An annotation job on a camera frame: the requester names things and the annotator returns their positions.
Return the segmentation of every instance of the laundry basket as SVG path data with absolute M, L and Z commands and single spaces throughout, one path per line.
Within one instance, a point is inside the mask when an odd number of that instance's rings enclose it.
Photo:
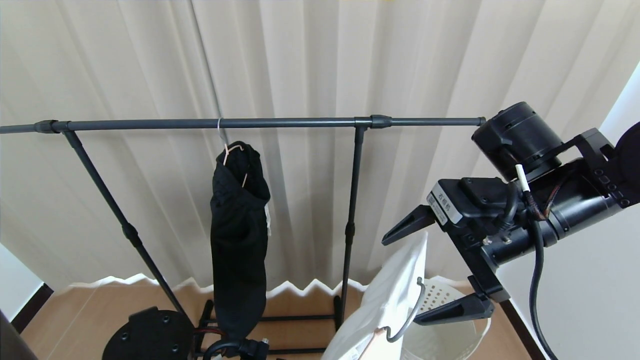
M 426 294 L 418 314 L 464 296 L 442 281 L 424 281 Z M 403 337 L 401 360 L 464 360 L 476 350 L 484 338 L 491 319 L 483 330 L 476 331 L 473 321 L 420 326 L 412 323 Z

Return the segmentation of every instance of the dark brown baseboard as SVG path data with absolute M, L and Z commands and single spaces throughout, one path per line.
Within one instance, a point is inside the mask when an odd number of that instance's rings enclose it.
M 21 334 L 24 328 L 29 325 L 29 322 L 33 319 L 38 311 L 44 306 L 44 303 L 49 300 L 49 297 L 53 294 L 53 290 L 46 284 L 43 284 L 38 291 L 27 301 L 27 304 L 20 310 L 18 315 L 13 318 L 11 325 L 15 330 Z
M 518 311 L 516 311 L 515 307 L 513 307 L 511 301 L 503 301 L 500 303 L 500 306 L 505 315 L 507 315 L 507 318 L 509 319 L 509 322 L 511 322 L 511 326 L 513 326 L 516 334 L 518 334 L 518 337 L 520 338 L 520 341 L 522 341 L 524 348 L 527 349 L 527 352 L 529 353 L 529 356 L 531 356 L 531 359 L 545 360 L 546 358 L 544 354 L 542 354 L 542 350 L 540 350 L 538 344 L 536 344 L 536 341 L 533 339 L 533 336 L 527 329 L 526 324 L 524 324 L 524 320 L 522 320 L 522 318 L 518 314 Z

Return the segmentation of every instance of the clothes rack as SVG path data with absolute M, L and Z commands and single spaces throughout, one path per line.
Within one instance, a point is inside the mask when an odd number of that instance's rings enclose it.
M 364 134 L 367 129 L 383 129 L 391 126 L 480 126 L 486 122 L 484 117 L 473 118 L 400 118 L 394 119 L 384 115 L 371 115 L 369 117 L 318 117 L 318 118 L 260 118 L 260 119 L 149 119 L 149 120 L 96 120 L 96 121 L 57 121 L 44 120 L 34 124 L 0 126 L 0 134 L 13 133 L 43 133 L 63 134 L 70 146 L 75 150 L 78 158 L 84 165 L 89 176 L 111 208 L 111 211 L 122 226 L 122 232 L 131 245 L 145 262 L 151 274 L 157 279 L 166 296 L 171 300 L 175 309 L 185 313 L 175 294 L 166 283 L 162 273 L 157 268 L 153 259 L 144 247 L 138 236 L 136 228 L 130 224 L 116 200 L 111 195 L 109 188 L 102 180 L 89 155 L 85 151 L 76 131 L 96 130 L 129 130 L 129 129 L 248 129 L 265 127 L 354 127 L 355 141 L 353 150 L 353 167 L 351 173 L 351 192 L 349 196 L 349 214 L 345 227 L 344 264 L 342 269 L 342 291 L 340 296 L 334 298 L 334 314 L 332 315 L 308 315 L 308 316 L 271 316 L 262 318 L 261 321 L 295 321 L 295 320 L 327 320 L 335 322 L 336 331 L 344 321 L 344 309 L 346 306 L 347 282 L 349 279 L 349 267 L 351 264 L 351 248 L 355 235 L 356 200 L 358 197 L 358 180 L 360 178 L 360 160 L 362 159 L 362 146 Z M 213 303 L 208 300 L 200 319 L 199 326 L 206 327 L 215 319 L 210 319 Z M 195 336 L 195 348 L 200 349 L 204 334 Z M 308 349 L 279 349 L 270 350 L 270 354 L 302 354 L 311 352 L 323 352 L 323 348 Z

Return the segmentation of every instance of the wooden floor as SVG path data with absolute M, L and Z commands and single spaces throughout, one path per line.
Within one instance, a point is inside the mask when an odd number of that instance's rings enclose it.
M 180 303 L 194 324 L 211 293 L 196 286 L 176 291 Z M 349 289 L 347 314 L 359 305 L 362 294 Z M 40 360 L 101 359 L 104 346 L 113 333 L 128 321 L 130 314 L 157 306 L 172 309 L 162 289 L 147 281 L 131 285 L 107 284 L 98 288 L 72 287 L 55 293 L 22 332 L 29 347 Z M 321 288 L 313 288 L 305 297 L 285 291 L 268 299 L 264 316 L 327 315 L 333 313 L 333 298 Z M 332 320 L 260 323 L 250 338 L 268 338 L 271 348 L 326 347 L 334 334 Z M 208 334 L 205 346 L 217 338 Z M 286 360 L 319 359 L 320 355 L 270 356 Z M 492 328 L 472 360 L 529 359 L 524 346 L 506 316 L 496 307 Z

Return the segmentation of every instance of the curtain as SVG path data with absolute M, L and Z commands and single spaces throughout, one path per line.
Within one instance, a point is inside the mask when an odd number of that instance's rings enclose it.
M 640 59 L 637 1 L 3 1 L 2 125 L 44 119 L 492 117 L 527 101 L 564 140 Z M 366 132 L 351 278 L 437 179 L 496 176 L 473 127 Z M 170 284 L 212 283 L 215 129 L 79 133 Z M 229 129 L 271 188 L 270 288 L 342 274 L 353 129 Z M 62 136 L 1 137 L 1 241 L 52 288 L 150 275 Z M 430 227 L 428 275 L 468 275 Z

